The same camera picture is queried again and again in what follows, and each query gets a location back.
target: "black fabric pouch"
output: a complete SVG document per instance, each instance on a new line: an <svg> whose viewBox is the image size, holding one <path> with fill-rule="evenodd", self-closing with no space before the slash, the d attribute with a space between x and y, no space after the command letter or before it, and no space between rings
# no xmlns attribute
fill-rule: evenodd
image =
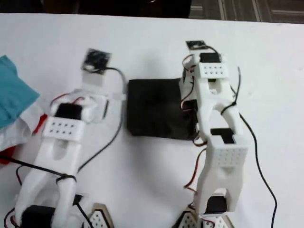
<svg viewBox="0 0 304 228"><path fill-rule="evenodd" d="M129 81L127 129L133 136L181 140L195 138L196 112L181 110L179 80L177 78Z"/></svg>

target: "black wire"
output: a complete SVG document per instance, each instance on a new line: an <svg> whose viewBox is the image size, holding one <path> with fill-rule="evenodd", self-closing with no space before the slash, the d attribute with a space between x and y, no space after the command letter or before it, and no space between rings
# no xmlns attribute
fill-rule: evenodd
<svg viewBox="0 0 304 228"><path fill-rule="evenodd" d="M107 67L106 70L114 70L116 72L119 73L119 75L122 78L123 81L123 93L126 92L126 77L124 76L123 72L117 68L114 67ZM122 109L121 109L121 116L120 116L120 121L119 121L119 125L118 128L113 136L113 138L110 140L110 142L108 142L103 148L101 148L99 151L97 151L92 157L90 157L88 160L86 160L78 169L78 172L80 172L91 160L93 160L96 156L98 156L102 151L104 151L108 146L110 146L114 140L116 139L116 137L118 136L118 133L120 132L120 129L123 125L123 117L124 117L124 102L122 102Z"/></svg>
<svg viewBox="0 0 304 228"><path fill-rule="evenodd" d="M217 53L217 55L220 57L220 54L218 53L218 51L217 51L216 49L214 49L213 47L208 46L208 45L203 45L203 46L200 46L200 47L191 48L191 50L202 50L202 49L211 49L211 50L213 50L215 53Z"/></svg>
<svg viewBox="0 0 304 228"><path fill-rule="evenodd" d="M86 221L88 222L88 224L90 225L91 228L94 228L93 227L93 224L92 222L90 221L89 217L86 215L86 213L84 212L84 210L82 210L81 206L79 205L78 202L75 203L76 206L78 207L78 209L80 210L81 214L85 217Z"/></svg>
<svg viewBox="0 0 304 228"><path fill-rule="evenodd" d="M16 164L19 164L19 165L27 166L27 167L30 167L30 168L33 168L33 169L36 169L36 170L41 170L41 171L49 172L49 173L52 173L52 174L55 174L55 175L58 175L58 176L62 176L63 175L60 172L56 172L56 171L49 170L49 169L46 169L46 168L43 168L43 167L32 165L32 164L29 164L27 162L20 161L20 160L17 160L17 159L13 159L13 158L10 158L10 157L4 156L4 155L0 155L0 159L4 159L4 160L7 160L9 162L13 162L13 163L16 163Z"/></svg>
<svg viewBox="0 0 304 228"><path fill-rule="evenodd" d="M20 165L17 169L16 169L16 176L17 176L17 179L18 179L18 182L19 182L19 184L20 185L22 185L22 181L21 181L21 179L20 179L20 176L19 176L19 169L21 168L21 167L23 167L23 165Z"/></svg>
<svg viewBox="0 0 304 228"><path fill-rule="evenodd" d="M232 86L230 86L232 92L234 94L236 94L235 90L232 88ZM264 182L264 184L266 185L266 187L268 188L271 196L273 197L274 201L275 201L275 208L274 208L274 212L272 214L272 219L271 219L271 228L274 227L274 222L275 222L275 216L276 216L276 209L277 209L277 200L276 200L276 196L275 194L273 193L273 191L271 190L270 186L268 185L263 173L262 173L262 170L261 170L261 167L260 167L260 163L258 161L258 155L257 155L257 138L256 138L256 135L255 133L253 132L252 128L250 127L250 125L248 124L248 122L245 120L245 118L242 116L242 114L240 113L239 114L240 118L242 119L242 121L244 122L244 124L246 125L246 127L248 128L248 130L250 131L252 137L253 137L253 140L254 140L254 143L255 143L255 155L256 155L256 165L257 165L257 169L258 169L258 172L260 173L260 176Z"/></svg>
<svg viewBox="0 0 304 228"><path fill-rule="evenodd" d="M10 158L10 157L7 157L7 156L4 156L4 155L0 155L0 159L4 159L4 160L7 160L9 162L12 162L12 163L16 163L16 164L20 164L21 166L19 166L17 169L16 169L16 174L18 175L18 169L21 168L22 166L27 166L27 167L30 167L30 168L33 168L33 169L36 169L36 170L41 170L41 171L45 171L45 172L49 172L49 173L52 173L52 174L55 174L55 175L58 175L60 176L58 179L56 179L56 183L60 180L63 180L63 179L67 179L67 178L73 178L75 181L76 181L76 178L75 176L73 175L67 175L65 173L60 173L60 172L56 172L56 171L53 171L53 170L49 170L49 169L46 169L46 168L43 168L43 167L39 167L39 166L36 166L36 165L32 165L32 164L29 164L27 162L24 162L24 161L20 161L20 160L17 160L17 159L13 159L13 158ZM84 211L82 210L81 206L78 204L77 207L79 208L80 212L83 214L83 216L85 217L85 219L88 221L88 223L90 224L91 227L93 227L90 219L87 217L87 215L84 213ZM8 217L8 215L14 210L14 208L12 210L10 210L8 212L8 214L5 216L4 218L4 227L7 228L6 226L6 219Z"/></svg>
<svg viewBox="0 0 304 228"><path fill-rule="evenodd" d="M236 97L234 99L234 102L232 102L230 105L226 106L221 112L220 114L223 115L223 113L230 107L232 106L235 106L237 104L237 98L238 98L238 93L239 93L239 89L240 89L240 86L241 86L241 71L239 69L239 67L237 68L238 69L238 87L237 87L237 92L235 93L235 91L233 90L233 92L235 93Z"/></svg>
<svg viewBox="0 0 304 228"><path fill-rule="evenodd" d="M117 68L114 68L114 67L107 67L105 70L114 70L116 72L119 73L119 75L121 76L122 78L122 81L123 81L123 93L125 94L126 92L126 77L124 76L124 74L122 73L121 70L117 69ZM112 138L112 140L107 144L105 145L102 149L100 149L96 154L94 154L91 158L89 158L85 163L83 163L79 169L78 169L78 172L80 172L92 159L94 159L97 155L99 155L104 149L106 149L109 145L112 144L112 142L115 140L115 138L117 137L121 127L122 127L122 123L123 123L123 116L124 116L124 109L123 109L123 102L122 102L122 110L121 110L121 118L120 118L120 122L119 122L119 126L118 126L118 129L117 131L115 132L115 135L114 137ZM72 176L72 175L67 175L65 173L60 173L60 172L56 172L56 171L53 171L53 170L50 170L50 169L46 169L46 168L43 168L43 167L39 167L39 166L36 166L36 165L33 165L33 164L29 164L27 162L24 162L24 161L20 161L20 160L16 160L16 159L13 159L13 158L10 158L10 157L6 157L6 156L3 156L3 155L0 155L0 159L4 159L4 160L7 160L7 161L10 161L10 162L13 162L13 163L16 163L16 164L19 164L21 166L19 166L17 169L16 169L16 174L17 174L17 177L18 177L18 170L19 168L21 168L22 166L27 166L27 167L30 167L30 168L33 168L33 169L37 169L37 170L41 170L41 171L45 171L45 172L49 172L49 173L52 173L52 174L55 174L55 175L58 175L60 176L59 178L56 179L56 183L60 180L64 180L64 179L67 179L67 178L73 178L75 181L76 181L76 178L75 176ZM82 213L82 215L85 217L85 219L87 220L87 222L89 223L90 227L93 228L93 225L90 221L90 219L88 218L88 216L85 214L85 212L82 210L81 206L77 203L76 204L78 209L80 210L80 212Z"/></svg>
<svg viewBox="0 0 304 228"><path fill-rule="evenodd" d="M193 89L194 89L194 77L192 76L192 82L190 82L192 84L192 87L191 87L191 90L190 92L180 101L180 104L186 100L193 92Z"/></svg>

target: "white table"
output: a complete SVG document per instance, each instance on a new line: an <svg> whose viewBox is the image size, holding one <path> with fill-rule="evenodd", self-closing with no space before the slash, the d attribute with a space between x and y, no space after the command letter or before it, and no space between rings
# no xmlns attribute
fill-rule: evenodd
<svg viewBox="0 0 304 228"><path fill-rule="evenodd" d="M278 199L275 227L296 227L304 204L304 25L0 14L0 56L6 54L16 64L19 77L41 94L45 104L80 86L79 67L88 48L112 53L110 66L121 69L128 79L176 78L189 53L185 40L196 39L225 55L234 87L240 66L238 107L256 133L262 171ZM115 72L107 73L104 89L121 91ZM119 107L113 102L110 117L87 128L85 158L110 140ZM218 119L219 115L212 117L214 125ZM237 228L267 228L274 202L258 174L252 137L247 129L245 133L251 147L244 187L237 210L229 216ZM17 157L33 162L39 140L40 134L34 136ZM192 193L182 186L192 175L198 152L190 142L133 138L123 129L114 144L79 174L78 188L105 203L118 228L168 228L192 201ZM20 189L15 168L0 170L1 221ZM22 179L27 172L23 168Z"/></svg>

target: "teal cloth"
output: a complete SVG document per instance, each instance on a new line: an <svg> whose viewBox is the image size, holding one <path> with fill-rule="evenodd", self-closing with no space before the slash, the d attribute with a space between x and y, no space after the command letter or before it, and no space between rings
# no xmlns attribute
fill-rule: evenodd
<svg viewBox="0 0 304 228"><path fill-rule="evenodd" d="M15 122L38 97L18 77L15 64L7 56L0 57L0 129Z"/></svg>

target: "dark floor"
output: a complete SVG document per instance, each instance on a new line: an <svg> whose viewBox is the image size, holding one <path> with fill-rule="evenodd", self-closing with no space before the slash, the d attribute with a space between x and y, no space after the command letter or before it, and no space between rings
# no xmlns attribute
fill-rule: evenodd
<svg viewBox="0 0 304 228"><path fill-rule="evenodd" d="M192 0L189 18L304 23L304 0Z"/></svg>
<svg viewBox="0 0 304 228"><path fill-rule="evenodd" d="M304 23L304 0L0 0L0 12Z"/></svg>

